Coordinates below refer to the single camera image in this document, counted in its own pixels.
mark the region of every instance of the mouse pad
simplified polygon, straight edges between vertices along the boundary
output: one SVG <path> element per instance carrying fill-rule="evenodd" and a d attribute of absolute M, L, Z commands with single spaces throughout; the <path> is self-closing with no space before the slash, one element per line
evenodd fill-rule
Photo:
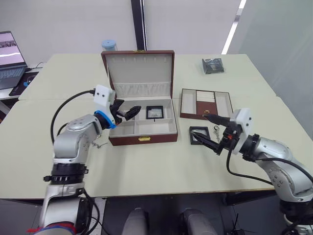
<path fill-rule="evenodd" d="M 9 96 L 20 95 L 25 90 L 25 88 L 31 83 L 31 81 L 36 77 L 38 72 L 26 72 L 21 77 L 19 83 L 13 88 Z"/>

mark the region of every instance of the blue ring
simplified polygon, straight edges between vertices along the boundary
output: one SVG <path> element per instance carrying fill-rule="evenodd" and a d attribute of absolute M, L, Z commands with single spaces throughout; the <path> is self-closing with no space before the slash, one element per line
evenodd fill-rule
<path fill-rule="evenodd" d="M 74 235 L 74 231 L 68 227 L 63 227 L 63 226 L 60 226 L 60 225 L 55 225 L 55 226 L 51 226 L 51 227 L 47 227 L 47 228 L 43 228 L 43 229 L 40 229 L 39 231 L 37 231 L 35 234 L 39 233 L 39 232 L 42 232 L 44 230 L 49 230 L 49 229 L 65 229 L 65 230 L 68 230 L 69 232 L 71 232 L 71 234 Z"/>
<path fill-rule="evenodd" d="M 102 117 L 105 118 L 105 120 L 109 123 L 109 129 L 114 129 L 116 127 L 116 125 L 109 119 L 109 117 L 107 115 L 105 115 L 105 113 L 103 113 L 100 110 L 97 110 L 96 112 L 94 112 L 95 114 L 100 114 Z"/>

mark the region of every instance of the laptop screen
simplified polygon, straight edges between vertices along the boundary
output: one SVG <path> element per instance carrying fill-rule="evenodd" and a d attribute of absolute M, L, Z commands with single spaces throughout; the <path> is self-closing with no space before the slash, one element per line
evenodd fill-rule
<path fill-rule="evenodd" d="M 0 32 L 0 68 L 23 64 L 25 61 L 12 33 Z"/>

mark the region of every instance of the table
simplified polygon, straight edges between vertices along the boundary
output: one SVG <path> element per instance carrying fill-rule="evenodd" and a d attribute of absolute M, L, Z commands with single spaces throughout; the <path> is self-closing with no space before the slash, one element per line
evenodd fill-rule
<path fill-rule="evenodd" d="M 32 69 L 31 71 L 28 72 L 39 72 L 41 68 L 37 69 Z M 14 96 L 9 96 L 13 88 L 8 88 L 8 89 L 2 89 L 0 90 L 0 111 L 2 111 L 4 114 L 8 114 L 10 111 L 10 108 L 7 107 L 1 100 L 5 99 L 14 99 L 20 97 L 19 95 L 14 95 Z"/>
<path fill-rule="evenodd" d="M 294 156 L 313 171 L 313 142 L 278 97 L 232 97 L 233 108 L 250 107 L 252 134 L 284 142 Z M 63 100 L 21 100 L 0 125 L 0 198 L 43 198 L 47 183 L 43 176 L 52 170 L 51 118 Z M 185 192 L 263 190 L 270 186 L 230 175 L 226 154 L 217 156 L 201 145 L 190 145 L 189 126 L 213 125 L 204 120 L 179 117 L 180 99 L 173 100 L 178 141 L 143 145 L 91 147 L 85 175 L 91 196 L 146 195 Z M 93 113 L 91 100 L 73 100 L 60 112 L 55 129 L 63 123 Z M 105 130 L 98 143 L 108 141 Z M 230 168 L 239 173 L 267 179 L 263 170 L 241 156 L 233 156 Z"/>
<path fill-rule="evenodd" d="M 225 72 L 204 74 L 201 59 L 216 57 L 222 59 Z M 67 99 L 97 84 L 110 86 L 107 78 L 100 54 L 56 54 L 19 99 Z M 231 97 L 276 96 L 245 54 L 176 54 L 173 98 L 180 98 L 182 88 L 230 92 Z"/>

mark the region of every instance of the white wall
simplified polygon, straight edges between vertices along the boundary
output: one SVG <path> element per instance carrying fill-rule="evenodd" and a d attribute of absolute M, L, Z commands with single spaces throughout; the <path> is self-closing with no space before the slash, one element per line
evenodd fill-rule
<path fill-rule="evenodd" d="M 148 49 L 220 54 L 240 0 L 144 0 Z"/>
<path fill-rule="evenodd" d="M 313 139 L 312 0 L 247 0 L 228 53 L 249 56 Z"/>
<path fill-rule="evenodd" d="M 6 30 L 29 65 L 55 53 L 100 53 L 105 39 L 119 50 L 137 48 L 130 0 L 1 0 Z"/>

